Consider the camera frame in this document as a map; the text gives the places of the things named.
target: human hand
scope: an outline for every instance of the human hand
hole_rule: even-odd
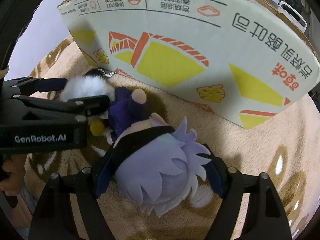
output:
[[[27,154],[14,154],[11,158],[5,160],[2,169],[10,172],[9,178],[0,182],[0,190],[4,191],[7,196],[16,196],[22,189],[23,178],[26,174],[24,164]]]
[[[4,70],[0,70],[0,79],[2,79],[5,75],[7,75],[8,71],[9,71],[9,67],[7,67]]]

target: yellow pompom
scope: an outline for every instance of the yellow pompom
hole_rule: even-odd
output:
[[[105,128],[100,120],[94,120],[90,125],[90,131],[94,136],[100,136],[103,134]]]

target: plush doll hair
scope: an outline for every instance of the plush doll hair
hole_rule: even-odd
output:
[[[153,126],[160,126],[150,118]],[[210,152],[196,141],[196,132],[186,133],[186,117],[172,134],[164,134],[129,156],[116,170],[119,191],[143,213],[154,208],[160,217],[184,200],[190,190],[194,196],[197,175],[206,180],[202,165],[210,159],[198,156]]]

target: beige fluffy rug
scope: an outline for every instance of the beige fluffy rug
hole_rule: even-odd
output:
[[[32,75],[71,78],[83,75],[92,67],[68,37],[38,64]],[[320,115],[308,95],[258,127],[245,130],[198,106],[123,75],[116,74],[107,82],[116,87],[144,89],[149,112],[159,113],[175,128],[187,116],[188,128],[197,131],[198,142],[207,143],[228,166],[235,166],[242,173],[251,175],[267,172],[283,201],[293,238],[309,222],[320,201]],[[35,96],[57,100],[58,93],[38,93]],[[81,150],[29,154],[25,181],[35,198],[39,198],[52,172],[59,171],[62,176],[75,174],[108,149],[104,137],[89,135],[88,141],[88,147]],[[247,201],[246,196],[233,238],[241,233]],[[87,239],[75,196],[72,202],[79,234]],[[221,200],[213,194],[207,181],[199,179],[196,196],[187,197],[161,218],[154,212],[150,216],[141,214],[137,205],[119,195],[115,182],[98,202],[116,239],[202,240]]]

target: cardboard box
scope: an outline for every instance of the cardboard box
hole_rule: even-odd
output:
[[[319,82],[308,39],[264,0],[67,0],[89,64],[250,129]]]

